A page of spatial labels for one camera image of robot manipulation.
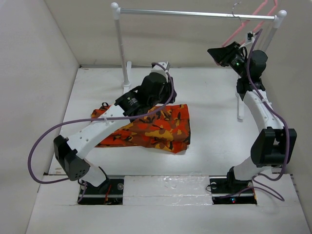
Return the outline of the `pink clothes hanger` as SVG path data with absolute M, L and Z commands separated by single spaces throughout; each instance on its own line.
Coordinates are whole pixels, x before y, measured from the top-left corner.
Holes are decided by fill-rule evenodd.
M 278 0 L 274 0 L 274 6 L 273 8 L 269 11 L 269 13 L 267 14 L 267 16 L 271 16 L 272 13 L 275 12 L 275 10 L 278 7 Z M 263 1 L 258 8 L 252 13 L 252 15 L 256 15 L 259 11 L 262 10 L 262 8 L 268 3 L 267 0 Z M 235 1 L 235 4 L 232 7 L 232 15 L 235 18 L 238 18 L 240 20 L 241 25 L 236 29 L 236 31 L 221 45 L 221 47 L 225 47 L 241 30 L 243 30 L 246 25 L 250 22 L 250 20 L 245 20 L 242 21 L 241 18 L 239 18 L 238 16 L 234 15 L 234 8 L 236 5 L 241 4 L 241 2 Z M 278 12 L 278 14 L 275 16 L 275 20 L 273 21 L 273 27 L 278 29 L 283 21 L 283 19 L 286 17 L 287 12 L 282 11 L 281 13 Z

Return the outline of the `orange camouflage trousers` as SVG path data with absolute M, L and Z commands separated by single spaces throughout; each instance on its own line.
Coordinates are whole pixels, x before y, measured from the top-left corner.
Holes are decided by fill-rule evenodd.
M 160 149 L 177 154 L 191 143 L 190 115 L 187 104 L 167 105 L 161 111 L 131 122 L 116 130 L 96 147 Z

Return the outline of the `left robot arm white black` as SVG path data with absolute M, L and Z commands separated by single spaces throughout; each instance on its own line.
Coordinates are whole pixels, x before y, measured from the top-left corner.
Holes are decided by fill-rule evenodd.
M 157 104 L 165 106 L 174 96 L 174 85 L 168 71 L 151 72 L 140 86 L 120 96 L 100 117 L 79 132 L 54 143 L 55 157 L 70 181 L 83 180 L 97 193 L 105 193 L 110 179 L 104 170 L 93 165 L 86 157 L 103 139 L 137 118 L 151 113 Z

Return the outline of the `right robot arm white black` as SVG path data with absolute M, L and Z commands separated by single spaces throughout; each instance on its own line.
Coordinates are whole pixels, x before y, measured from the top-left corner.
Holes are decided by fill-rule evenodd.
M 238 74 L 238 99 L 249 108 L 259 130 L 250 156 L 233 166 L 227 172 L 225 181 L 217 185 L 225 193 L 234 194 L 245 189 L 252 178 L 264 170 L 275 166 L 285 170 L 291 159 L 297 132 L 287 126 L 267 99 L 261 80 L 268 60 L 265 52 L 253 50 L 248 53 L 246 47 L 237 42 L 226 47 L 211 48 L 207 52 L 217 64 L 231 67 Z

